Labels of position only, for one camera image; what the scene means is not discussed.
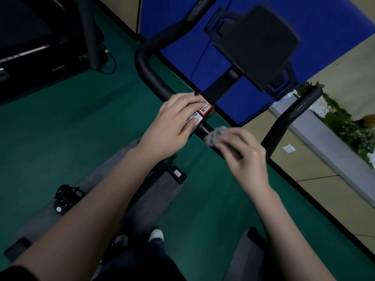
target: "hand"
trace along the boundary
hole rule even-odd
[[[226,134],[218,137],[215,147],[223,154],[243,191],[252,198],[269,189],[265,149],[262,145],[246,129],[229,128],[225,132]],[[238,159],[238,156],[233,155],[228,146],[240,152],[242,158]]]
[[[173,95],[163,103],[137,148],[145,151],[155,163],[176,153],[185,146],[198,122],[198,118],[193,118],[186,123],[192,114],[204,107],[200,100],[202,96],[193,92]]]

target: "stationary bike handlebar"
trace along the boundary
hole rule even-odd
[[[138,75],[150,90],[162,101],[165,102],[175,94],[157,74],[152,70],[149,59],[155,53],[167,47],[171,43],[187,34],[204,16],[216,0],[198,0],[182,20],[157,33],[153,37],[145,40],[135,52],[135,68]],[[289,125],[301,115],[311,104],[318,99],[322,90],[310,90],[305,92],[290,108],[288,108],[271,127],[267,136],[262,142],[266,149],[267,160],[274,152],[279,141],[287,131]],[[202,140],[213,128],[207,122],[202,122],[194,133]],[[212,147],[221,157],[221,152]]]

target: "blue board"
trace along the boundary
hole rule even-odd
[[[291,63],[301,83],[375,32],[375,25],[349,0],[232,0],[228,10],[246,14],[256,4],[274,10],[299,34],[300,46]],[[190,80],[204,90],[229,66],[211,43]],[[240,125],[272,102],[268,94],[241,79],[218,106]]]
[[[143,0],[140,33],[149,38],[180,21],[197,0]],[[197,25],[184,37],[163,49],[162,54],[186,77],[190,78],[209,43],[203,29],[219,8],[230,0],[217,0]]]

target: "black cable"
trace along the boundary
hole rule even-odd
[[[117,68],[116,59],[115,59],[115,57],[114,57],[112,54],[110,54],[110,53],[108,52],[108,49],[107,49],[103,44],[99,44],[99,45],[100,45],[100,48],[103,49],[103,51],[104,51],[106,54],[108,54],[108,55],[113,59],[113,62],[114,62],[114,64],[115,64],[115,66],[113,67],[113,71],[112,71],[112,72],[109,72],[109,73],[107,73],[107,72],[103,72],[103,71],[101,71],[101,70],[96,70],[96,71],[99,72],[99,73],[102,73],[102,74],[104,74],[104,75],[112,75],[113,73],[116,72],[116,68]]]

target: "black sleeve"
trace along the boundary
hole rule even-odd
[[[11,266],[4,271],[0,272],[1,281],[39,281],[34,274],[22,266]]]

